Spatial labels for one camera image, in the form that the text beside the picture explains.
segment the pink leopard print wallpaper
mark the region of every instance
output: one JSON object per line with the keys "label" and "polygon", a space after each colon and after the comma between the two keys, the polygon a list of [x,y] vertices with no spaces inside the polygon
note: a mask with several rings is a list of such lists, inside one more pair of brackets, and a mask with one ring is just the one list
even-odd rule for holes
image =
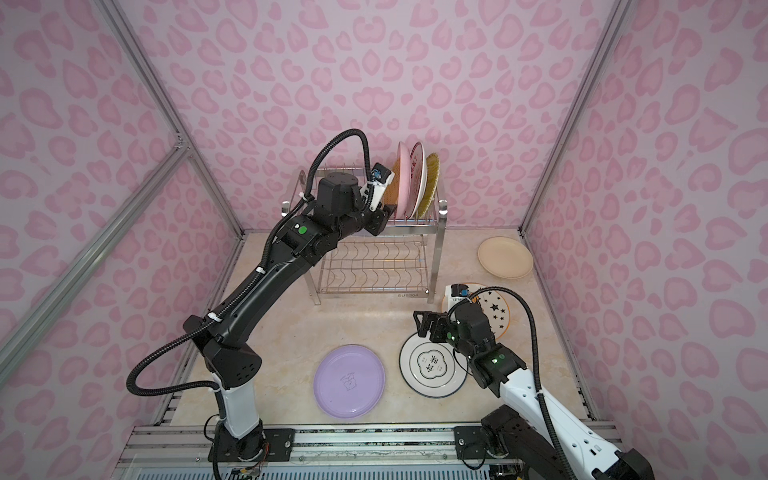
{"label": "pink leopard print wallpaper", "polygon": [[[376,160],[420,139],[453,226],[519,225],[611,0],[125,0],[247,228],[349,127]],[[330,164],[362,163],[346,141]]]}
{"label": "pink leopard print wallpaper", "polygon": [[657,478],[768,478],[768,3],[643,0],[533,251]]}
{"label": "pink leopard print wallpaper", "polygon": [[88,0],[0,5],[0,344],[170,150]]}
{"label": "pink leopard print wallpaper", "polygon": [[[203,312],[234,236],[183,164],[0,391],[0,477],[109,478],[158,397],[125,389],[149,352]],[[181,349],[139,377],[166,386]]]}

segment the stainless steel rack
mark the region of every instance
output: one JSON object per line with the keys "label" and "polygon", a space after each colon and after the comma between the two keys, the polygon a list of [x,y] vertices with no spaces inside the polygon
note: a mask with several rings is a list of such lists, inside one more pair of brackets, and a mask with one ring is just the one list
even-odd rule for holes
{"label": "stainless steel rack", "polygon": [[[320,168],[315,173],[313,192],[321,178],[332,172],[355,175],[365,184],[362,167]],[[298,194],[306,186],[306,172],[297,170],[288,183],[282,201],[283,216],[296,203]],[[390,220],[377,237],[358,233],[339,243],[339,248],[328,253],[317,268],[317,281],[313,272],[304,274],[307,288],[315,305],[320,305],[320,294],[341,293],[401,293],[407,296],[435,301],[435,287],[440,270],[445,225],[448,223],[448,201],[438,181],[437,193],[425,218]],[[428,268],[426,235],[434,234],[432,268]]]}

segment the metal dish rack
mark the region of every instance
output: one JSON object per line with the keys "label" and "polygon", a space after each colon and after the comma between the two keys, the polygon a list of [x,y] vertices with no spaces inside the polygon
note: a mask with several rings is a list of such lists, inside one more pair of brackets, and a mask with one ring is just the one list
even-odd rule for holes
{"label": "metal dish rack", "polygon": [[[365,184],[362,167],[327,167],[315,173],[312,191],[317,191],[321,178],[337,171],[355,175]],[[306,172],[299,169],[288,183],[282,201],[283,216],[288,214],[305,186]],[[398,293],[426,298],[428,303],[433,303],[447,223],[448,201],[438,180],[435,199],[425,218],[390,220],[377,237],[364,232],[347,237],[321,260],[317,281],[312,270],[305,273],[304,280],[313,302],[320,305],[321,294]],[[427,265],[425,237],[429,234],[435,235],[431,269]]]}

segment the rack leg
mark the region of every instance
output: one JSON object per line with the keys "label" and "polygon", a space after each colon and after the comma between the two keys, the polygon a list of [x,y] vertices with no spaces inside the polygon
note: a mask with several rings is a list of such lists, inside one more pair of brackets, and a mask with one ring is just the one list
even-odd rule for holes
{"label": "rack leg", "polygon": [[312,274],[307,272],[303,276],[306,281],[306,288],[310,291],[310,298],[315,305],[320,305],[320,295],[317,294],[317,287],[315,287],[315,280],[312,278]]}
{"label": "rack leg", "polygon": [[437,290],[437,275],[440,271],[440,257],[442,256],[442,241],[445,239],[445,223],[441,221],[435,235],[435,251],[432,254],[432,275],[429,277],[429,291],[427,303],[435,302],[435,290]]}

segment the purple plate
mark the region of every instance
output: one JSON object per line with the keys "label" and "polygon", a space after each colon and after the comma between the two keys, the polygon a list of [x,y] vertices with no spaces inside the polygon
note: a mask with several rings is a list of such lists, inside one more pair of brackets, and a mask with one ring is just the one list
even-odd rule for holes
{"label": "purple plate", "polygon": [[384,365],[364,346],[333,350],[317,367],[315,400],[328,415],[354,419],[370,412],[384,393]]}

